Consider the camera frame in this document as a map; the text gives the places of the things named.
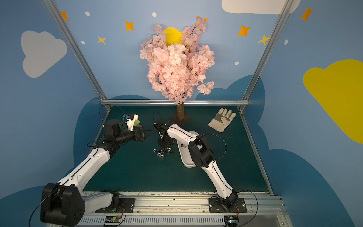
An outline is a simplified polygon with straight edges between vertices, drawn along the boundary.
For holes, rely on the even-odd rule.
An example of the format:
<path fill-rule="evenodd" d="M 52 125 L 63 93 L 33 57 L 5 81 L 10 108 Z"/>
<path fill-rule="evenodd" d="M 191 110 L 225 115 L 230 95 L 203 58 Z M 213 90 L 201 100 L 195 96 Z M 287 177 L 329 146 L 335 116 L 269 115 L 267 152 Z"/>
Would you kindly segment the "left green circuit board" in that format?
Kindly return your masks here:
<path fill-rule="evenodd" d="M 106 216 L 104 223 L 105 224 L 119 224 L 122 219 L 120 216 Z"/>

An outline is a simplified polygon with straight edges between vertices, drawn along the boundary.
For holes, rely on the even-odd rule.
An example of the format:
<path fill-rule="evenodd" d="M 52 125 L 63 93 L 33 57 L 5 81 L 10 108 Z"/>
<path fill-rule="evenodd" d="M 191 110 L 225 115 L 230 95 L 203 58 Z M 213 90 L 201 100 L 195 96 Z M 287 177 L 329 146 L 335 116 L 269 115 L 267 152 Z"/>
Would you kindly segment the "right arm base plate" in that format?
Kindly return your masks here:
<path fill-rule="evenodd" d="M 213 196 L 208 198 L 210 213 L 247 213 L 247 205 L 244 198 L 238 198 L 235 205 L 229 206 L 227 202 L 219 197 Z"/>

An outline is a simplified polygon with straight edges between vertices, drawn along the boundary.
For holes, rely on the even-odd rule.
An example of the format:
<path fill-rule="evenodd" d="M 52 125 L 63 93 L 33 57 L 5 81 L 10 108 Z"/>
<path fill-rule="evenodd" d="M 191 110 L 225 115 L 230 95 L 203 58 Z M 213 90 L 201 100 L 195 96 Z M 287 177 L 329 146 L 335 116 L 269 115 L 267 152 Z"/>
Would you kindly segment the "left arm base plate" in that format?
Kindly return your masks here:
<path fill-rule="evenodd" d="M 133 213 L 135 208 L 135 198 L 119 198 L 118 202 L 108 207 L 96 210 L 95 213 Z"/>

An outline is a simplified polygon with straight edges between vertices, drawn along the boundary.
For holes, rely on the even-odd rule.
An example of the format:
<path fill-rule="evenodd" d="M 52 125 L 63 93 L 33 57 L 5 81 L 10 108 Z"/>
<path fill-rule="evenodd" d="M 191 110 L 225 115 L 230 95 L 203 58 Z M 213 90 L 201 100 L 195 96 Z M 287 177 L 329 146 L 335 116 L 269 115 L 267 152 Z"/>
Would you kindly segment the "pink cherry blossom tree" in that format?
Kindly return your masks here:
<path fill-rule="evenodd" d="M 184 103 L 195 89 L 208 95 L 214 88 L 214 82 L 206 80 L 207 70 L 215 64 L 214 52 L 208 45 L 199 45 L 206 22 L 198 17 L 195 24 L 181 32 L 156 24 L 154 34 L 141 43 L 140 58 L 149 67 L 147 78 L 153 90 L 177 106 L 172 118 L 177 123 L 187 122 Z"/>

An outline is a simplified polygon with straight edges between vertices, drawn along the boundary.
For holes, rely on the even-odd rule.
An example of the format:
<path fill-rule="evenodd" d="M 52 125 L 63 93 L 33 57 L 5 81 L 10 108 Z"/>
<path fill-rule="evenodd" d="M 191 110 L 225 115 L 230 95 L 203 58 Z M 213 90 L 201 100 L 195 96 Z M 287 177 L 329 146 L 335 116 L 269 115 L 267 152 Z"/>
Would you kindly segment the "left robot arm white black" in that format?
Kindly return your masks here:
<path fill-rule="evenodd" d="M 103 191 L 86 196 L 83 190 L 120 146 L 130 141 L 143 142 L 151 132 L 142 126 L 135 126 L 130 119 L 125 123 L 117 119 L 107 121 L 103 137 L 95 143 L 90 154 L 59 182 L 49 183 L 43 188 L 41 222 L 74 227 L 89 213 L 101 209 L 119 211 L 122 205 L 116 192 Z"/>

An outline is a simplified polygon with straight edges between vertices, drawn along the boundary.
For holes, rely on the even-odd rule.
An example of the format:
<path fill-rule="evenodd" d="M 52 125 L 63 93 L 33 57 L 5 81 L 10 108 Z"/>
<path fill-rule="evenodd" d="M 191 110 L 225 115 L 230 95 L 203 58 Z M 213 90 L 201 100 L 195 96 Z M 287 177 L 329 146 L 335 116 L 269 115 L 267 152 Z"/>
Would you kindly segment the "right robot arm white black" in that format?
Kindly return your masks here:
<path fill-rule="evenodd" d="M 154 123 L 160 138 L 158 143 L 162 148 L 168 148 L 177 143 L 181 160 L 185 167 L 200 167 L 210 178 L 222 204 L 231 209 L 238 200 L 238 194 L 224 178 L 217 165 L 215 155 L 205 135 L 194 131 L 186 131 L 176 123 L 169 121 Z"/>

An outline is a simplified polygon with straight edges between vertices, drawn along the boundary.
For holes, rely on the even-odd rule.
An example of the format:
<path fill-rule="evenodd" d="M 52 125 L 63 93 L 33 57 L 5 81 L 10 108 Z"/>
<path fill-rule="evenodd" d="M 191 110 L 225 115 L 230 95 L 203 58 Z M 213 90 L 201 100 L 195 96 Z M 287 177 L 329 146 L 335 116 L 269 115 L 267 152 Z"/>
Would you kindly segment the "aluminium front rail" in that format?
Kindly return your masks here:
<path fill-rule="evenodd" d="M 237 216 L 238 227 L 291 227 L 292 221 L 280 196 L 268 192 L 238 192 L 247 213 L 210 213 L 208 198 L 214 192 L 120 192 L 135 198 L 133 213 L 91 213 L 80 227 L 225 227 L 224 216 Z M 105 224 L 106 216 L 120 216 L 119 224 Z"/>

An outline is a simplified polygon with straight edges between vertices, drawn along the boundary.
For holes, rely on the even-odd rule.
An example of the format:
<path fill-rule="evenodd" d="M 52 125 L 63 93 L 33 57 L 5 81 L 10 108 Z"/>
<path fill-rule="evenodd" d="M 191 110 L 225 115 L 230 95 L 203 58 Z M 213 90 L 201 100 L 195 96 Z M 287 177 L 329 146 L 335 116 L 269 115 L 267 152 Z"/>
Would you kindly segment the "aluminium frame post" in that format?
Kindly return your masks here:
<path fill-rule="evenodd" d="M 287 20 L 288 20 L 288 17 L 291 14 L 291 8 L 292 8 L 293 4 L 294 4 L 293 0 L 285 1 L 284 5 L 282 7 L 282 11 L 275 23 L 275 26 L 272 30 L 271 35 L 270 35 L 270 39 L 262 53 L 262 56 L 257 65 L 257 68 L 247 86 L 247 89 L 244 93 L 242 101 L 247 101 L 247 103 L 249 103 L 250 96 L 264 70 L 266 63 L 268 62 L 268 59 L 273 51 L 273 48 L 282 32 Z"/>
<path fill-rule="evenodd" d="M 57 26 L 61 30 L 63 36 L 67 40 L 69 46 L 71 47 L 74 55 L 76 56 L 80 66 L 82 67 L 83 71 L 85 72 L 86 76 L 88 77 L 90 83 L 92 84 L 94 90 L 100 97 L 100 100 L 103 101 L 107 99 L 103 89 L 101 88 L 100 83 L 98 82 L 95 74 L 93 73 L 89 63 L 87 62 L 85 56 L 83 55 L 76 39 L 74 38 L 70 28 L 67 25 L 67 21 L 63 18 L 59 7 L 57 6 L 56 2 L 53 0 L 43 0 L 45 6 L 47 7 L 48 11 L 52 15 L 53 19 L 55 20 Z"/>

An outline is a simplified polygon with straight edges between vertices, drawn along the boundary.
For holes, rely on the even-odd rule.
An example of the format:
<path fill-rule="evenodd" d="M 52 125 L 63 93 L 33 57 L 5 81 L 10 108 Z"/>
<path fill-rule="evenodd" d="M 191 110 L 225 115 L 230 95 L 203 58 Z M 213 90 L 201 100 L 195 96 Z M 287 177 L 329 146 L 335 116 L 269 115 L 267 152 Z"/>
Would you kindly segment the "aluminium frame left post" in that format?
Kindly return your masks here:
<path fill-rule="evenodd" d="M 103 101 L 107 99 L 103 89 L 101 88 L 100 83 L 98 82 L 95 74 L 93 73 L 89 63 L 87 62 L 85 56 L 83 55 L 76 39 L 74 38 L 70 28 L 67 25 L 67 21 L 63 18 L 59 7 L 57 6 L 56 2 L 53 0 L 43 0 L 45 6 L 47 7 L 48 11 L 52 15 L 53 19 L 55 20 L 57 26 L 61 30 L 63 36 L 67 40 L 69 46 L 71 47 L 74 55 L 76 56 L 80 66 L 82 67 L 83 71 L 85 72 L 86 76 L 88 77 L 90 83 L 92 84 L 94 90 L 100 97 L 100 100 Z"/>

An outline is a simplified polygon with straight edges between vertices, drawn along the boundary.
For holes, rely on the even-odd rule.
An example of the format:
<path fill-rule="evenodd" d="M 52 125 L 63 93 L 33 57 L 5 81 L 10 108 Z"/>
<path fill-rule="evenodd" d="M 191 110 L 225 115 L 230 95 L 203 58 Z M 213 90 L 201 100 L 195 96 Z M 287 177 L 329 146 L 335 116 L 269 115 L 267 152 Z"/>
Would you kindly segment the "white storage box tray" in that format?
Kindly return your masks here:
<path fill-rule="evenodd" d="M 208 168 L 207 150 L 202 137 L 196 132 L 177 131 L 177 144 L 183 164 L 187 168 Z"/>

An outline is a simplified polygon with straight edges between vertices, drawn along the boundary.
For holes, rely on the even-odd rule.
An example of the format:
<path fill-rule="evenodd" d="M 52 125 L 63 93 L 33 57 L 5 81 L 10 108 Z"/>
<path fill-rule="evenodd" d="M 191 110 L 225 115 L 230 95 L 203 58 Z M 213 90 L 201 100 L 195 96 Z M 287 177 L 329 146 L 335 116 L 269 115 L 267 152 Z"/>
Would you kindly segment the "aluminium frame right post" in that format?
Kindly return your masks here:
<path fill-rule="evenodd" d="M 249 103 L 250 96 L 264 70 L 266 63 L 268 62 L 268 59 L 273 51 L 273 48 L 282 32 L 287 20 L 288 20 L 288 17 L 291 14 L 291 8 L 292 8 L 293 4 L 294 4 L 293 0 L 285 1 L 284 5 L 282 7 L 282 11 L 275 23 L 275 26 L 272 30 L 271 35 L 270 35 L 270 39 L 262 53 L 262 56 L 257 65 L 257 68 L 247 86 L 247 89 L 244 93 L 242 101 L 247 101 L 247 103 Z"/>

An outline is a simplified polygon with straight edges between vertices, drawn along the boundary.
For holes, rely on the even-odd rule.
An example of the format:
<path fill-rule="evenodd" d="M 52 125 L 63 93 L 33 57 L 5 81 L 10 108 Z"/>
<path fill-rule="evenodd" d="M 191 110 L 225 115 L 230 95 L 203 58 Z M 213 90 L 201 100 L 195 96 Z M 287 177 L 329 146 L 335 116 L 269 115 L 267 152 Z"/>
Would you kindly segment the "grey work glove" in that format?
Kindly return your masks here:
<path fill-rule="evenodd" d="M 221 108 L 214 118 L 208 123 L 212 129 L 223 132 L 236 117 L 236 113 L 226 108 Z"/>

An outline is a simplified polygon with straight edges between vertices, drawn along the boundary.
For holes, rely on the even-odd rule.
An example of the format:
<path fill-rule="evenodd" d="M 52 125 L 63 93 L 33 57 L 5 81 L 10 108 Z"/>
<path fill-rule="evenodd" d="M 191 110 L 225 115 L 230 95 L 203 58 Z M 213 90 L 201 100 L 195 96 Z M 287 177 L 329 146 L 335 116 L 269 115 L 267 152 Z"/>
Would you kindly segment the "right green circuit board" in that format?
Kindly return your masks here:
<path fill-rule="evenodd" d="M 239 218 L 237 216 L 224 216 L 225 227 L 237 227 Z"/>

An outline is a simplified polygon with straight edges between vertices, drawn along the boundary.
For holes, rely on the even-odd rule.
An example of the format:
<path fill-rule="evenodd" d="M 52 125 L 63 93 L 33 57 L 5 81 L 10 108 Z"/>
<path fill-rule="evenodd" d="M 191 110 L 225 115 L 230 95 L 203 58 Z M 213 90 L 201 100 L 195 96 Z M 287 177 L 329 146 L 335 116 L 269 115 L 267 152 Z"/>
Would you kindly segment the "green circuit board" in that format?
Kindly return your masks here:
<path fill-rule="evenodd" d="M 105 224 L 119 224 L 122 219 L 120 216 L 106 216 L 104 223 Z"/>
<path fill-rule="evenodd" d="M 239 218 L 237 216 L 224 216 L 225 227 L 237 227 Z"/>

